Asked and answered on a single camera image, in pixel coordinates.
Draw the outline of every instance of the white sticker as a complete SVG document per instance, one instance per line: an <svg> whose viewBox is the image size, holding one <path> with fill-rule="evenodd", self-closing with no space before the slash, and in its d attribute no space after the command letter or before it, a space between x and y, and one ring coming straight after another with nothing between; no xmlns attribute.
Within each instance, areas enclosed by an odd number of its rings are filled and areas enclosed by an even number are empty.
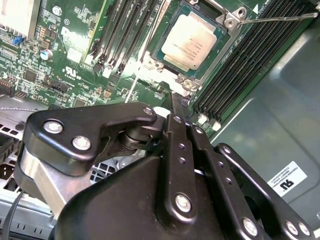
<svg viewBox="0 0 320 240"><path fill-rule="evenodd" d="M292 161L267 183L282 197L306 178L304 171Z"/></svg>

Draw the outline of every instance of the heatsink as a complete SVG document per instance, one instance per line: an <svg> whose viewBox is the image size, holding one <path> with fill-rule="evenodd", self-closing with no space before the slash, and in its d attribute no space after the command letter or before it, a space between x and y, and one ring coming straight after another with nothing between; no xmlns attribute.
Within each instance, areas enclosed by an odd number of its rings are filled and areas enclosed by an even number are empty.
<svg viewBox="0 0 320 240"><path fill-rule="evenodd" d="M1 29L32 39L36 32L41 0L0 0Z"/></svg>

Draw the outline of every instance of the metal rod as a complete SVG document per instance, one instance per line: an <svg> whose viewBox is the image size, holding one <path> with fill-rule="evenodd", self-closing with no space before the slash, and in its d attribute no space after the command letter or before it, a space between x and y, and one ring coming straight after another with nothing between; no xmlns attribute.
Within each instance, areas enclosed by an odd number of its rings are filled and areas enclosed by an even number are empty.
<svg viewBox="0 0 320 240"><path fill-rule="evenodd" d="M306 13L300 16L278 16L278 17L269 17L269 18L257 18L243 20L240 24L255 24L255 23L266 23L266 22L290 22L290 21L301 21L304 19L315 19L318 17L318 13Z"/></svg>

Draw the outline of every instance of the connector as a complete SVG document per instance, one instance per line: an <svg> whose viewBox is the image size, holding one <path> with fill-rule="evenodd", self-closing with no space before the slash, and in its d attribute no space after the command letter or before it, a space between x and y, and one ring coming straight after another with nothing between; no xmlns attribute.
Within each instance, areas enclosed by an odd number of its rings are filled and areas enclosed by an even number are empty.
<svg viewBox="0 0 320 240"><path fill-rule="evenodd" d="M23 43L24 40L25 39L22 36L16 36L16 37L14 37L12 44L17 46L17 45Z"/></svg>

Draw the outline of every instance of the black cable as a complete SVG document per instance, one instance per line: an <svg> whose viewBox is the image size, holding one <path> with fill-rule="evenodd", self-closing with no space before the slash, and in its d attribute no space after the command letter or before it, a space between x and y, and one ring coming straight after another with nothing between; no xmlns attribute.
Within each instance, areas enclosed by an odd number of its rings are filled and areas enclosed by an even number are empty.
<svg viewBox="0 0 320 240"><path fill-rule="evenodd" d="M12 206L9 209L8 214L6 215L2 227L2 239L3 240L10 240L10 228L12 219L14 218L15 211L17 209L18 203L22 197L22 195L25 193L25 191L21 191L20 194L16 197L14 202L12 203Z"/></svg>

